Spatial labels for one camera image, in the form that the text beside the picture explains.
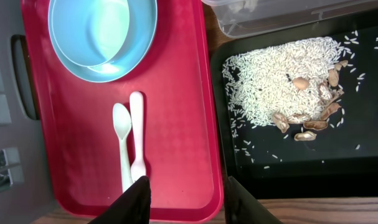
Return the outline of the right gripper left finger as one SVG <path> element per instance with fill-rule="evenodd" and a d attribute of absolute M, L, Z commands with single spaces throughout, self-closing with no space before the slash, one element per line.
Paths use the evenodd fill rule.
<path fill-rule="evenodd" d="M 142 176 L 88 224 L 149 224 L 150 208 L 150 181 Z"/>

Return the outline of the rice and peanut shells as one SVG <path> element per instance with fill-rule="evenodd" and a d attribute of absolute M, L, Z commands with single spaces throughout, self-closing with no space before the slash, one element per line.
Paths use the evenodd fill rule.
<path fill-rule="evenodd" d="M 294 140 L 314 141 L 343 110 L 340 73 L 356 43 L 357 33 L 342 42 L 313 37 L 230 56 L 222 77 L 228 109 L 238 115 L 234 129 L 249 123 L 286 133 L 299 126 Z"/>

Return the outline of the light blue bowl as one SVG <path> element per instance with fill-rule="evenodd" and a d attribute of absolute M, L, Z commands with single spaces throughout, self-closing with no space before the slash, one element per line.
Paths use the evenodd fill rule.
<path fill-rule="evenodd" d="M 62 55 L 83 67 L 109 62 L 130 26 L 127 0 L 54 0 L 50 30 Z"/>

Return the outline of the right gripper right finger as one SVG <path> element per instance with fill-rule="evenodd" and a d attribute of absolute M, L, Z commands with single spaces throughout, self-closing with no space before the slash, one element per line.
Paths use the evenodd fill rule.
<path fill-rule="evenodd" d="M 225 181 L 224 208 L 226 224 L 283 224 L 232 176 Z"/>

